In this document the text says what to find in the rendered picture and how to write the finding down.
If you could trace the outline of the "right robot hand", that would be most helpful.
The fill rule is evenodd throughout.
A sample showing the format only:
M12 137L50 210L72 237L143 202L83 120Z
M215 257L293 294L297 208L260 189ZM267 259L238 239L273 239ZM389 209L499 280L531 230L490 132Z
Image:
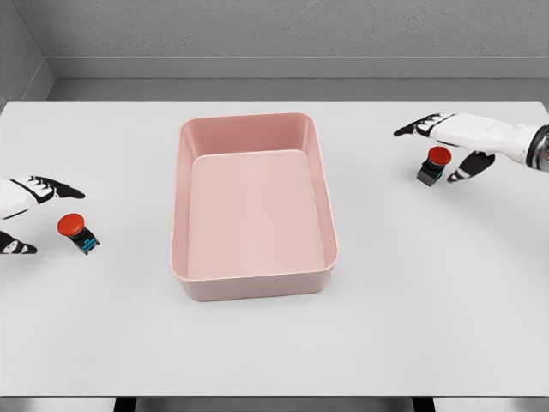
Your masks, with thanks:
M480 174L495 161L495 155L523 163L525 148L518 141L517 129L505 122L467 113L435 113L407 124L395 136L417 134L442 144L466 148L471 154L447 178L450 184Z

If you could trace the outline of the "pink rectangular plastic basket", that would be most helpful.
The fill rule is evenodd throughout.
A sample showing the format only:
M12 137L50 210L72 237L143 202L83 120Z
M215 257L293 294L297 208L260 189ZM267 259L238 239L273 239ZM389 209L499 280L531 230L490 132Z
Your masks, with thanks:
M308 115L193 118L181 126L170 265L193 300L314 294L337 258Z

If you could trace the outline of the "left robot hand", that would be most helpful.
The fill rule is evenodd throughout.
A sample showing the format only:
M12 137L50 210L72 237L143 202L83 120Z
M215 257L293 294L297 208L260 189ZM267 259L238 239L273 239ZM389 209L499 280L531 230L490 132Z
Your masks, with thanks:
M83 199L85 194L65 183L36 175L17 179L0 178L0 220L21 215L53 198ZM0 230L0 255L34 255L34 245Z

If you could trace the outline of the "red button switch, grey base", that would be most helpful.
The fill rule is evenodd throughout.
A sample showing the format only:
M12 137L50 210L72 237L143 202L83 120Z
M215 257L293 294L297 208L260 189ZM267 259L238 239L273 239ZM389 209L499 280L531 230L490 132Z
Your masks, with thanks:
M444 168L451 162L450 151L436 146L428 151L427 158L421 164L416 179L432 187L443 175Z

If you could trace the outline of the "red button switch, blue-marked base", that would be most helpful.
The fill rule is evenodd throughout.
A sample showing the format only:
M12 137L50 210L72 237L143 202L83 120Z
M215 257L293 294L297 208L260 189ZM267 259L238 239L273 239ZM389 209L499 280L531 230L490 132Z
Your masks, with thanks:
M85 226L84 218L76 213L64 215L57 223L57 231L85 255L99 245L97 237Z

